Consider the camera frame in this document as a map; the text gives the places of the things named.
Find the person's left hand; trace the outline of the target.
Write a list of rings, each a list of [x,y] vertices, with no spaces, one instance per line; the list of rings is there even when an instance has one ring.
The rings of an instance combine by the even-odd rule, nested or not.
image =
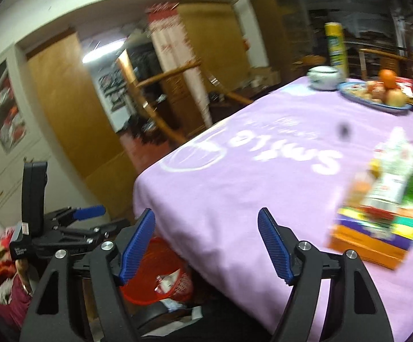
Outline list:
[[[27,259],[15,261],[16,274],[13,283],[23,290],[28,296],[34,296],[39,284],[39,274]]]

